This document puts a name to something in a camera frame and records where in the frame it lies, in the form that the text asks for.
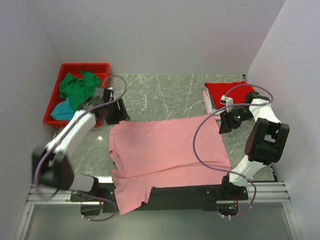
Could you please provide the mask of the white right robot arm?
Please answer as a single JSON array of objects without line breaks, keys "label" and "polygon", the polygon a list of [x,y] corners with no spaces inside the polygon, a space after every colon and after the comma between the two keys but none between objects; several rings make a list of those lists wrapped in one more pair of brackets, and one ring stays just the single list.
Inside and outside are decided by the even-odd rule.
[{"label": "white right robot arm", "polygon": [[244,157],[222,178],[219,193],[226,200],[241,195],[247,179],[252,179],[265,166],[278,162],[282,156],[290,127],[276,117],[270,101],[255,91],[246,94],[244,106],[232,106],[233,99],[226,95],[220,99],[227,109],[220,113],[219,134],[238,129],[244,121],[255,121],[244,147]]}]

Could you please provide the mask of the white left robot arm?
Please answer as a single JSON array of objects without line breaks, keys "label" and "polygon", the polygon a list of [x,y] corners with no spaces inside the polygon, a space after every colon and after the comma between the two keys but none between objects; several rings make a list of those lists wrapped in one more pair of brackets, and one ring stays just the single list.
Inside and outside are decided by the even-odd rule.
[{"label": "white left robot arm", "polygon": [[98,178],[76,172],[70,159],[78,144],[101,120],[107,125],[130,120],[122,97],[114,97],[111,88],[96,88],[93,96],[79,106],[71,121],[54,139],[33,150],[32,176],[36,187],[44,185],[82,192],[88,201],[99,197]]}]

